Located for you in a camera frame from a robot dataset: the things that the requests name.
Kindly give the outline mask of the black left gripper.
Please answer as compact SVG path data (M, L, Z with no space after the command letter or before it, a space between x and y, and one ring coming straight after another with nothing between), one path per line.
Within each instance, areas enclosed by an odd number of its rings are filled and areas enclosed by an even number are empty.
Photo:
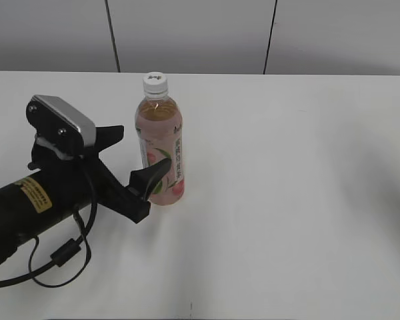
M98 203L134 223L149 215L149 197L171 168L171 160L165 158L144 169L132 171L129 186L123 186L100 160L99 153L120 142L124 126L96 128L93 150L85 156L64 159L57 152L36 142L31 151L30 169L40 169L49 185L55 187L63 202L82 207Z

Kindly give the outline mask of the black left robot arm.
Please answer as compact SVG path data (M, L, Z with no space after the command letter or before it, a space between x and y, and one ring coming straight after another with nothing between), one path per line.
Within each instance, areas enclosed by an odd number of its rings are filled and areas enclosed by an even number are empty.
M90 155L61 160L49 148L35 143L29 167L34 173L0 188L0 265L20 247L62 220L72 216L80 235L71 238L51 254L50 262L8 280L9 287L60 267L87 244L87 236L102 205L134 223L149 215L149 197L171 168L164 158L145 169L132 171L123 186L99 158L99 152L120 142L123 127L97 128L97 142Z

